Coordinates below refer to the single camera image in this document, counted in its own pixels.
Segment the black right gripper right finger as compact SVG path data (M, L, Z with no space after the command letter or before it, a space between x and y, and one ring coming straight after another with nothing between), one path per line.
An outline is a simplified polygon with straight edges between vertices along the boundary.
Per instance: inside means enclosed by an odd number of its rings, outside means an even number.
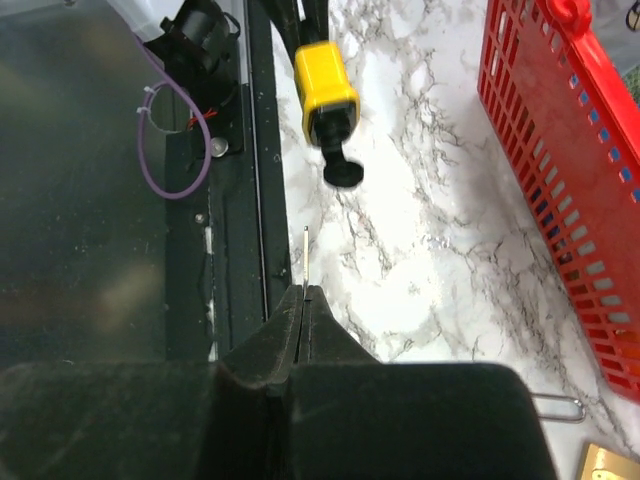
M336 320L319 286L303 286L299 326L299 365L379 364Z

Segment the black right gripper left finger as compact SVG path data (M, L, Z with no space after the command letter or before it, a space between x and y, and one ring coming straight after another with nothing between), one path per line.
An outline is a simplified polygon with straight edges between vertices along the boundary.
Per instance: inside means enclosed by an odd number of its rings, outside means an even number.
M219 394L283 395L296 363L304 290L294 285L269 319L219 362Z

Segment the small silver keys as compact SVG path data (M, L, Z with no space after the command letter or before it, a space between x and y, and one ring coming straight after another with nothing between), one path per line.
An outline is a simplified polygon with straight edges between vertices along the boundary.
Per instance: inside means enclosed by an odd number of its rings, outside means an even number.
M310 232L307 225L303 230L303 299L306 301L310 280Z

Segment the yellow padlock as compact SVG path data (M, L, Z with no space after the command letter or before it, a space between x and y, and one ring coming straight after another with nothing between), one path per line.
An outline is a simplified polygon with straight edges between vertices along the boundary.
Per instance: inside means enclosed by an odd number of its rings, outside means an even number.
M358 125L360 97L337 44L320 41L300 47L294 57L294 81L305 138L321 151L325 182L340 189L358 186L364 167L345 157L343 145Z

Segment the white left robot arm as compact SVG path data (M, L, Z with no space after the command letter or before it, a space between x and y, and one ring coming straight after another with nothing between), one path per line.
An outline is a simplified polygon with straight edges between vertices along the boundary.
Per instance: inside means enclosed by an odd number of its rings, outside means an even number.
M111 1L154 67L202 110L221 109L238 90L232 60L240 26L215 1Z

